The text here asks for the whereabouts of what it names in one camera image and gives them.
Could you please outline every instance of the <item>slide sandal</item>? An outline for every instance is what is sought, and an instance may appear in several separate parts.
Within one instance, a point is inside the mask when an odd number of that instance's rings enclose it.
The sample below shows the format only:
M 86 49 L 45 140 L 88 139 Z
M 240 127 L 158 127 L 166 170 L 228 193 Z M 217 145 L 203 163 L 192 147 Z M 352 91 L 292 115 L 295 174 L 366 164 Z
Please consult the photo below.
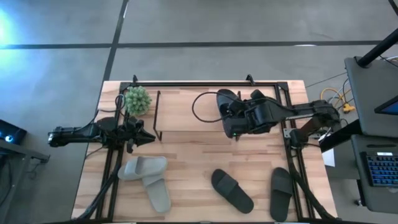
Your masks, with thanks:
M 142 178 L 150 203 L 156 212 L 168 212 L 171 207 L 169 192 L 167 191 L 164 175 L 153 175 Z
M 211 175 L 211 184 L 214 189 L 223 196 L 231 205 L 242 213 L 250 213 L 254 203 L 242 190 L 238 182 L 221 169 L 214 171 Z
M 150 175 L 159 175 L 166 170 L 166 166 L 165 157 L 139 156 L 120 167 L 118 177 L 122 180 L 137 180 Z
M 283 168 L 277 167 L 271 177 L 271 217 L 284 222 L 289 211 L 290 197 L 293 195 L 293 180 Z

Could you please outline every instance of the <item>wooden tabletop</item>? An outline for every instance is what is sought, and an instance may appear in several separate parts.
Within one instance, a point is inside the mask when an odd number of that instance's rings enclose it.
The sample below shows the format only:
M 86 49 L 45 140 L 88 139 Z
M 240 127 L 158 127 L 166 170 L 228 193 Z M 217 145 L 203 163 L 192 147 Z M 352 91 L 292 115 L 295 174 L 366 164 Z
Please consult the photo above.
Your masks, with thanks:
M 308 102 L 303 81 L 286 81 L 293 104 Z M 104 82 L 98 108 L 114 110 L 120 82 Z M 123 164 L 136 156 L 164 156 L 169 164 L 165 172 L 172 207 L 166 214 L 157 213 L 146 194 L 141 180 L 119 181 L 114 211 L 116 222 L 269 222 L 271 172 L 276 167 L 288 169 L 280 125 L 270 133 L 243 135 L 238 142 L 228 139 L 222 132 L 221 122 L 202 123 L 191 112 L 192 101 L 204 91 L 217 91 L 225 87 L 146 87 L 153 101 L 149 112 L 140 116 L 145 130 L 154 134 L 157 91 L 160 90 L 157 129 L 163 130 L 163 141 L 135 147 L 132 154 L 126 151 Z M 256 87 L 231 87 L 233 92 L 249 98 Z M 275 97 L 272 87 L 259 87 L 266 96 Z M 195 111 L 203 119 L 219 118 L 215 95 L 198 100 Z M 113 114 L 99 112 L 96 119 Z M 301 127 L 306 121 L 297 121 Z M 88 152 L 101 147 L 89 144 Z M 317 147 L 306 147 L 303 158 L 309 186 L 326 210 L 336 216 L 322 154 Z M 106 149 L 92 154 L 84 163 L 72 217 L 84 212 L 98 193 L 101 185 Z M 239 182 L 241 188 L 253 199 L 254 210 L 249 214 L 237 211 L 211 186 L 210 177 L 215 169 L 223 169 Z M 105 198 L 104 214 L 109 206 L 110 190 Z M 300 190 L 304 215 L 306 205 Z M 289 205 L 287 221 L 296 221 L 293 198 Z

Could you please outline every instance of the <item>computer screen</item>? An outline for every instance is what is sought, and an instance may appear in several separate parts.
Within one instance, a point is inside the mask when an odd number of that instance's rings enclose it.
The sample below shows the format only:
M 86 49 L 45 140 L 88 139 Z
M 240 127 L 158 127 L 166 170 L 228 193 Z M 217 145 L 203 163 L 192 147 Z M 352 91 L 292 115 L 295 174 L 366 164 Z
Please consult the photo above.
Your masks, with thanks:
M 374 109 L 375 113 L 398 115 L 398 96 Z

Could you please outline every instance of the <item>green succulent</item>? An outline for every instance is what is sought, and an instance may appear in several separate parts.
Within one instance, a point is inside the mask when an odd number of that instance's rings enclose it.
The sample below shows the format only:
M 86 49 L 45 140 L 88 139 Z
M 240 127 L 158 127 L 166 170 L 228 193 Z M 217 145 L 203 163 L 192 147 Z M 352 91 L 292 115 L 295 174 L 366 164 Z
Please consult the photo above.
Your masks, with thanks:
M 129 87 L 125 97 L 127 112 L 130 115 L 139 116 L 148 112 L 152 98 L 144 87 Z

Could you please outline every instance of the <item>keyboard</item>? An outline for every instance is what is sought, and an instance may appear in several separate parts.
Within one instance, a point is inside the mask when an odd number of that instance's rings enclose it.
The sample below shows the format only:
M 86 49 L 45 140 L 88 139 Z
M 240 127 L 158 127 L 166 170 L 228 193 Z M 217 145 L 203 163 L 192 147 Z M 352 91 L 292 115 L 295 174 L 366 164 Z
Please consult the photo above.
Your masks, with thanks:
M 365 160 L 373 187 L 398 187 L 398 154 L 365 152 Z

